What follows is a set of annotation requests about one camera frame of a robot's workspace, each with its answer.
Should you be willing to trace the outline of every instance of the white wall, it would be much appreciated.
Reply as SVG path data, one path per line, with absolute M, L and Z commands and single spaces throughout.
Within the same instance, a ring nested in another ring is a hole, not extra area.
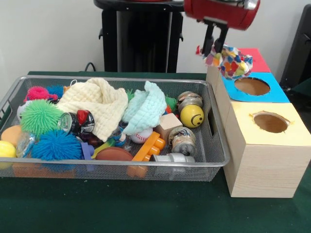
M 307 3 L 311 0 L 262 0 L 249 30 L 230 30 L 227 43 L 258 47 L 280 79 Z M 17 77 L 30 70 L 80 71 L 89 61 L 103 70 L 100 28 L 101 10 L 92 0 L 0 0 L 0 98 Z M 205 31 L 204 24 L 184 18 L 178 72 L 206 71 L 195 55 Z

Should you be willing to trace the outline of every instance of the white cloth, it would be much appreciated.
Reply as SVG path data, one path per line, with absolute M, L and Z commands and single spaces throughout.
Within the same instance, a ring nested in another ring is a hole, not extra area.
M 128 98 L 123 88 L 114 89 L 103 78 L 92 78 L 75 83 L 60 99 L 57 107 L 66 113 L 89 110 L 95 121 L 93 134 L 104 142 L 117 128 L 127 107 Z

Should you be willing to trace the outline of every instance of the light blue washcloth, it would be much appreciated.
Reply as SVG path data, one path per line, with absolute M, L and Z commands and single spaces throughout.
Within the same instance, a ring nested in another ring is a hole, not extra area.
M 145 91 L 136 90 L 124 112 L 122 121 L 128 122 L 123 133 L 133 135 L 160 124 L 160 116 L 167 105 L 161 89 L 149 81 L 145 83 Z

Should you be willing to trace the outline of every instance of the green table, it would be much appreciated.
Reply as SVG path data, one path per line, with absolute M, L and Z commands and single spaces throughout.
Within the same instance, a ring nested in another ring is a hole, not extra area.
M 30 74 L 190 78 L 204 74 Z M 311 230 L 311 169 L 293 199 L 234 199 L 221 169 L 210 183 L 0 179 L 6 232 L 293 233 Z

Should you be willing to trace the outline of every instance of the round hole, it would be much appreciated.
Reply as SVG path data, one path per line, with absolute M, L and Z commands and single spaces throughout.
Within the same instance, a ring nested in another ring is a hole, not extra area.
M 243 78 L 234 82 L 237 89 L 252 96 L 262 96 L 270 91 L 269 85 L 256 78 Z
M 274 113 L 259 113 L 254 116 L 255 123 L 263 130 L 281 133 L 288 127 L 287 120 Z

